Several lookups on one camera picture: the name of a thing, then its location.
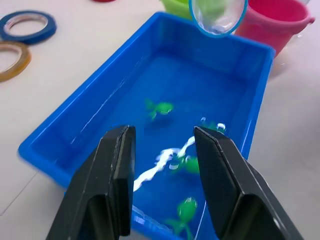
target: pink bucket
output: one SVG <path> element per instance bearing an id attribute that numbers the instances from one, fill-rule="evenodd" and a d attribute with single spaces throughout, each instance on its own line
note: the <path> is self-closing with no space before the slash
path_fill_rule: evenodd
<path id="1" fill-rule="evenodd" d="M 293 35 L 314 21 L 298 0 L 250 0 L 235 34 L 272 46 L 277 56 Z"/>

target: green plastic toy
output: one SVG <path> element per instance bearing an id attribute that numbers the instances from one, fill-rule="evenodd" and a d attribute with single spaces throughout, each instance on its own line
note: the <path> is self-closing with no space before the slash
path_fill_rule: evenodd
<path id="1" fill-rule="evenodd" d="M 226 125 L 224 125 L 223 123 L 216 124 L 214 121 L 211 121 L 210 124 L 207 124 L 205 117 L 203 117 L 201 119 L 201 125 L 204 128 L 211 129 L 211 130 L 214 130 L 214 131 L 218 131 L 218 132 L 220 132 L 222 134 L 225 134 L 225 132 L 226 132 Z"/>
<path id="2" fill-rule="evenodd" d="M 191 174 L 200 174 L 199 170 L 199 164 L 198 164 L 198 158 L 192 157 L 192 156 L 181 156 L 176 157 L 179 164 L 177 167 L 173 170 L 173 173 L 176 173 L 177 171 L 181 169 L 186 169 L 187 172 Z"/>
<path id="3" fill-rule="evenodd" d="M 173 109 L 174 105 L 169 102 L 160 102 L 158 104 L 154 104 L 149 99 L 145 100 L 146 108 L 151 111 L 149 115 L 151 116 L 151 119 L 154 120 L 157 116 L 157 113 L 162 115 L 168 115 Z"/>
<path id="4" fill-rule="evenodd" d="M 195 0 L 203 18 L 215 21 L 226 11 L 227 0 Z"/>
<path id="5" fill-rule="evenodd" d="M 174 234 L 177 236 L 185 230 L 187 235 L 187 240 L 193 240 L 194 236 L 191 233 L 191 230 L 188 226 L 188 223 L 194 218 L 198 204 L 196 200 L 192 197 L 188 197 L 186 200 L 181 202 L 177 207 L 177 214 L 179 220 L 168 219 L 165 221 L 165 224 L 172 226 Z"/>

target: green bucket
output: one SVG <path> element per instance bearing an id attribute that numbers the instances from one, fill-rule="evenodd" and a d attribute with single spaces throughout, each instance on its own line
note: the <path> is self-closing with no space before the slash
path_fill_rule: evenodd
<path id="1" fill-rule="evenodd" d="M 189 0 L 161 0 L 165 10 L 174 15 L 192 20 L 189 11 Z"/>

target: white table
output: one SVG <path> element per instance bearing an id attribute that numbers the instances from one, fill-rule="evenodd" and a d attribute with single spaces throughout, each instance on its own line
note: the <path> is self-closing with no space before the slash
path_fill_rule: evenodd
<path id="1" fill-rule="evenodd" d="M 305 239 L 320 223 L 320 3 L 318 21 L 276 58 L 251 147 L 265 176 Z M 154 12 L 159 0 L 0 0 L 0 15 L 39 10 L 58 26 L 31 46 L 32 61 L 0 84 L 0 239 L 43 240 L 64 189 L 17 155 L 20 143 Z"/>

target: water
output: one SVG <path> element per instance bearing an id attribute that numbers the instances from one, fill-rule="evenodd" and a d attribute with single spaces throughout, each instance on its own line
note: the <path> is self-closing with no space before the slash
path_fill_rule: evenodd
<path id="1" fill-rule="evenodd" d="M 112 72 L 105 74 L 105 78 L 110 76 Z M 119 81 L 101 79 L 98 83 L 55 123 L 52 137 L 42 135 L 37 139 L 35 149 L 46 151 L 47 155 L 49 149 L 54 164 L 73 174 L 111 127 L 135 126 L 135 179 L 146 171 L 153 175 L 135 189 L 135 209 L 164 225 L 168 219 L 179 220 L 178 205 L 192 198 L 197 208 L 187 225 L 195 237 L 205 207 L 200 176 L 185 170 L 173 173 L 169 168 L 171 161 L 160 162 L 159 156 L 163 150 L 174 149 L 167 157 L 181 154 L 181 150 L 185 156 L 196 157 L 195 145 L 185 144 L 193 137 L 194 126 L 202 125 L 204 119 L 206 125 L 224 123 L 225 134 L 237 137 L 235 131 L 244 123 L 233 119 L 241 120 L 238 117 L 241 110 L 249 110 L 249 107 L 243 107 L 243 102 L 247 102 L 244 98 L 248 91 L 246 83 L 164 50 L 141 58 Z M 90 107 L 84 108 L 88 99 Z M 167 115 L 158 113 L 152 120 L 146 100 L 154 104 L 171 103 L 173 110 Z M 179 236 L 187 239 L 186 231 Z"/>
<path id="2" fill-rule="evenodd" d="M 133 205 L 164 225 L 167 219 L 179 220 L 177 207 L 182 201 L 190 197 L 195 199 L 196 212 L 187 224 L 193 236 L 197 234 L 205 207 L 200 176 L 185 170 L 173 173 L 169 169 L 170 159 L 179 152 L 197 156 L 195 145 L 186 143 L 192 142 L 193 127 L 201 125 L 204 118 L 208 124 L 211 121 L 225 123 L 228 132 L 232 109 L 224 109 L 213 102 L 227 101 L 228 95 L 221 94 L 221 89 L 227 88 L 229 83 L 228 77 L 219 72 L 213 73 L 212 69 L 161 52 L 146 59 L 123 84 L 123 90 L 118 93 L 121 98 L 104 123 L 105 126 L 129 124 L 136 127 Z M 172 103 L 173 110 L 167 115 L 158 113 L 152 120 L 146 99 L 155 104 Z M 164 155 L 167 155 L 165 160 L 159 161 Z M 186 231 L 182 231 L 180 237 L 187 239 Z"/>

